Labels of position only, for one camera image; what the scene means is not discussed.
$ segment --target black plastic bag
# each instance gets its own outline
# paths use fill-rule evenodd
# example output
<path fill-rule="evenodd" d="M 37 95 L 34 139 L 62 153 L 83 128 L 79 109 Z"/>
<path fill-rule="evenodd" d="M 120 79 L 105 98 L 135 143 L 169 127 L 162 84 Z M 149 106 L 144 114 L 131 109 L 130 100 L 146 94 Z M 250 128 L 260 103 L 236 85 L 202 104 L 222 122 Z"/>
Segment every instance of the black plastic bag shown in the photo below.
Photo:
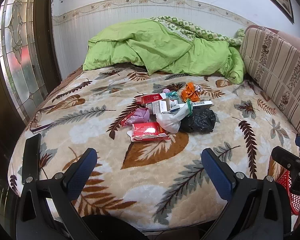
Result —
<path fill-rule="evenodd" d="M 192 115 L 181 120 L 180 130 L 185 132 L 213 132 L 216 115 L 211 109 L 193 108 Z"/>

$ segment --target trash pile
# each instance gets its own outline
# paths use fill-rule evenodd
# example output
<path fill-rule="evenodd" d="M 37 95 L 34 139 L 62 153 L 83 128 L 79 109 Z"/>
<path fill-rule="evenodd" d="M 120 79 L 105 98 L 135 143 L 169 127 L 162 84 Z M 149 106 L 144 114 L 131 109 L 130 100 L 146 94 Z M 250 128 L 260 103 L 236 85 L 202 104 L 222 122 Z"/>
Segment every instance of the trash pile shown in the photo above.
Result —
<path fill-rule="evenodd" d="M 171 140 L 169 133 L 213 132 L 216 116 L 210 109 L 212 101 L 200 101 L 201 87 L 192 82 L 181 92 L 163 89 L 162 93 L 136 97 L 140 104 L 122 121 L 122 126 L 131 125 L 127 132 L 132 142 Z"/>

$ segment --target stained glass window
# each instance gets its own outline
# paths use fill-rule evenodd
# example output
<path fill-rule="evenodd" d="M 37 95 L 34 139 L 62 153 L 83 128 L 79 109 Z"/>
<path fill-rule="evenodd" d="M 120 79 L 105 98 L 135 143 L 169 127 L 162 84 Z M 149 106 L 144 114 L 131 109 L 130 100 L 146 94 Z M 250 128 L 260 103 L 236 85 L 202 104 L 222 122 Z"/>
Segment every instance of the stained glass window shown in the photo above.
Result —
<path fill-rule="evenodd" d="M 4 0 L 0 7 L 0 63 L 8 91 L 27 124 L 47 97 L 33 33 L 33 0 Z"/>

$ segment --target red plastic mesh basket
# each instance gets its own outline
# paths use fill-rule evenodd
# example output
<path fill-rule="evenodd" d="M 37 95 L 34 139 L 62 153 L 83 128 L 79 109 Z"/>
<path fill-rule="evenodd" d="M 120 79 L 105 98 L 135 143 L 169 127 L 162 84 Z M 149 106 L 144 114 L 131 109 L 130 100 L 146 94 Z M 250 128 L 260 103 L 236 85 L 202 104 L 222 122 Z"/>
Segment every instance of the red plastic mesh basket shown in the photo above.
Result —
<path fill-rule="evenodd" d="M 290 178 L 290 172 L 286 171 L 282 176 L 277 180 L 278 183 L 280 183 L 284 188 L 287 190 L 289 199 L 290 199 L 290 205 L 291 205 L 291 213 L 294 215 L 299 215 L 300 210 L 300 196 L 290 193 L 290 187 L 291 187 L 291 178 Z"/>

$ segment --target pink plastic bag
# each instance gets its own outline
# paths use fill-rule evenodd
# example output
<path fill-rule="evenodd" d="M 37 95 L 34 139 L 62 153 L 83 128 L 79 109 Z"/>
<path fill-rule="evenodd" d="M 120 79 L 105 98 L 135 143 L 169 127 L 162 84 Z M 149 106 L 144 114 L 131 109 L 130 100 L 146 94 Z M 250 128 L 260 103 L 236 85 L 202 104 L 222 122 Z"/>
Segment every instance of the pink plastic bag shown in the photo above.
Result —
<path fill-rule="evenodd" d="M 148 108 L 138 108 L 133 113 L 126 116 L 121 121 L 122 126 L 132 125 L 133 123 L 145 123 L 149 122 L 150 112 Z"/>

